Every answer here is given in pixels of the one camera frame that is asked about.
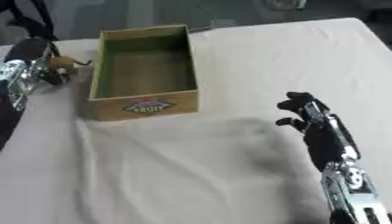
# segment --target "gray background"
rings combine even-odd
[[[30,0],[16,1],[26,15],[39,18]],[[181,23],[197,32],[212,27],[365,18],[368,14],[355,0],[309,0],[305,10],[272,10],[267,1],[291,0],[46,0],[60,39],[94,39],[100,30],[148,25]],[[19,28],[7,27],[9,18],[8,12],[0,15],[0,44],[14,43],[25,35]],[[388,36],[384,24],[371,26]]]

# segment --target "wooden box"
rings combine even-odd
[[[197,111],[186,26],[103,31],[89,106],[102,121]]]

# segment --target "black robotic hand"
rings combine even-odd
[[[329,114],[329,108],[309,93],[287,93],[288,101],[277,104],[279,109],[296,113],[302,120],[296,118],[283,118],[276,121],[276,125],[290,125],[304,133],[304,142],[308,146],[311,161],[322,172],[328,162],[341,160],[342,145],[334,133],[325,115],[333,116],[337,121],[343,136],[355,148],[358,157],[360,153],[350,133],[336,115]]]

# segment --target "black glove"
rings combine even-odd
[[[328,162],[339,162],[341,160],[343,150],[339,144],[339,139],[333,131],[329,129],[326,120],[323,120],[322,117],[315,120],[314,116],[305,112],[305,105],[309,102],[314,102],[321,112],[329,111],[329,108],[309,93],[289,92],[287,93],[287,97],[289,97],[289,100],[279,102],[277,107],[279,109],[289,110],[296,113],[302,118],[302,120],[296,118],[283,118],[276,121],[276,125],[290,125],[296,130],[304,133],[304,142],[308,146],[311,161],[320,172],[326,168],[326,164]],[[337,119],[340,129],[347,141],[355,148],[358,156],[360,157],[360,153],[357,150],[355,142],[346,127],[336,115],[332,116]]]

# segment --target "white table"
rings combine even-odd
[[[227,28],[191,40],[199,113],[84,121],[73,99],[88,71],[34,95],[0,154],[2,223],[326,222],[301,135],[273,123],[289,115],[276,109],[287,91],[314,93],[339,114],[392,208],[392,54],[362,22]],[[79,60],[96,45],[59,43]]]

